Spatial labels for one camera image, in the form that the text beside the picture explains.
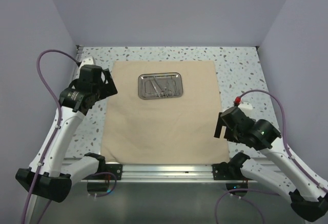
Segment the beige cloth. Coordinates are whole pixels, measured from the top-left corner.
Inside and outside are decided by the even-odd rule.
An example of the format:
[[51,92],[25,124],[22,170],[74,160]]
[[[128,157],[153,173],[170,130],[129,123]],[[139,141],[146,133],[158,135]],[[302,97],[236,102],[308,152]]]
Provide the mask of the beige cloth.
[[[142,74],[176,72],[178,98],[138,96]],[[107,161],[143,165],[210,165],[229,160],[225,139],[214,137],[222,110],[215,65],[195,62],[116,62],[118,93],[108,99],[101,154]]]

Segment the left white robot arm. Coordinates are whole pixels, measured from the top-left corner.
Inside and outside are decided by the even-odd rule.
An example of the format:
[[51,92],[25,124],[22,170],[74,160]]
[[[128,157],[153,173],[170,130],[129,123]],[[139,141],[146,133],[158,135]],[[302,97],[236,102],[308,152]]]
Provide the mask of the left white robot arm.
[[86,177],[103,178],[107,173],[104,156],[88,152],[82,159],[63,167],[63,161],[76,129],[96,102],[117,94],[109,69],[84,64],[59,96],[59,109],[36,157],[28,168],[19,168],[16,180],[34,195],[62,202],[71,188]]

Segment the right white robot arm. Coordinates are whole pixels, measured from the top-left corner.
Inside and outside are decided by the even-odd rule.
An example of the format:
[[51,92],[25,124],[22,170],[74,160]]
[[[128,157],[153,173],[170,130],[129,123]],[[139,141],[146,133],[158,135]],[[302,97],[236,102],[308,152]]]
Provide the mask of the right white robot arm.
[[327,213],[327,180],[311,170],[289,146],[281,133],[267,120],[248,117],[245,108],[235,105],[220,112],[214,136],[255,149],[273,162],[278,174],[238,152],[229,162],[213,164],[213,178],[246,180],[261,183],[287,200],[293,211],[309,222]]

